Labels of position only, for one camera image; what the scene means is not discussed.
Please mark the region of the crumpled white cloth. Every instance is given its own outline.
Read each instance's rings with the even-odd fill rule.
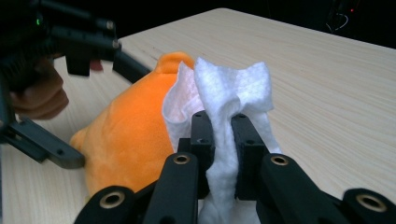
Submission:
[[[267,116],[271,109],[271,78],[265,63],[241,70],[203,58],[196,60],[193,70],[180,63],[177,82],[163,101],[163,118],[173,149],[177,152],[179,138],[191,137],[191,116],[201,110],[212,122],[216,147],[214,162],[206,171],[210,193],[198,223],[260,223],[255,202],[239,202],[233,197],[238,159],[231,118],[239,113],[248,116],[270,152],[282,153]]]

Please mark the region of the stuffed animal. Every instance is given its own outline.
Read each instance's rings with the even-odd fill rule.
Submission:
[[[152,72],[72,136],[71,146],[86,159],[89,196],[109,186],[138,192],[159,178],[166,158],[174,153],[163,121],[163,98],[175,84],[181,62],[194,67],[185,52],[164,54]]]

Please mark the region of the human hand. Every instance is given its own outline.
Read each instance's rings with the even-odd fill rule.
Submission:
[[[103,70],[99,60],[91,61],[90,68],[92,71]],[[69,103],[63,88],[64,81],[45,58],[38,61],[35,70],[40,77],[34,85],[22,92],[10,93],[15,113],[29,119],[52,119]]]

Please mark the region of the dark floor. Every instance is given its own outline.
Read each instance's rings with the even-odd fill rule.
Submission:
[[[203,3],[121,0],[56,0],[117,24],[118,37],[228,7],[278,21],[396,49],[396,7],[393,0],[214,0]]]

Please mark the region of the light wood tabletop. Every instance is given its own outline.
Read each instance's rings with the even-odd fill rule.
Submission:
[[[341,199],[366,188],[396,203],[396,49],[218,8],[126,36],[123,49],[154,68],[168,52],[185,51],[235,69],[269,68],[274,136],[323,191]],[[111,71],[69,76],[55,67],[70,104],[55,119],[37,121],[68,142],[130,83]],[[40,164],[3,146],[6,224],[73,223],[86,202],[83,169]]]

